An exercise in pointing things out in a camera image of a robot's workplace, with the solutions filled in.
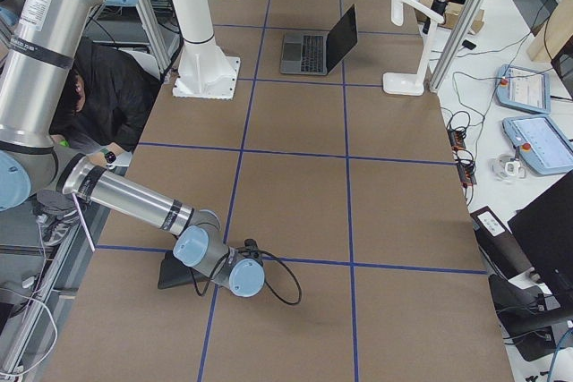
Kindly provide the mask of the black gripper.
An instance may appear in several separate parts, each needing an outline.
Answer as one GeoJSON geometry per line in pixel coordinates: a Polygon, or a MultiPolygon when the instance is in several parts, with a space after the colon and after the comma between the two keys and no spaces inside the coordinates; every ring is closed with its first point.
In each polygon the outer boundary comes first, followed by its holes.
{"type": "Polygon", "coordinates": [[[254,239],[245,239],[244,246],[241,250],[244,257],[255,260],[258,264],[262,264],[262,253],[254,239]]]}

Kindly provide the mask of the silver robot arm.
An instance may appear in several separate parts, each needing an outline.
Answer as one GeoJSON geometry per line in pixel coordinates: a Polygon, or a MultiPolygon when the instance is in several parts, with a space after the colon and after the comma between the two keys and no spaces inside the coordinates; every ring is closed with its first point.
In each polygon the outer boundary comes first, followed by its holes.
{"type": "Polygon", "coordinates": [[[255,259],[222,240],[217,216],[92,164],[49,135],[90,11],[105,0],[26,0],[1,74],[1,207],[42,189],[74,194],[176,237],[174,256],[192,272],[252,297],[265,283],[255,259]]]}

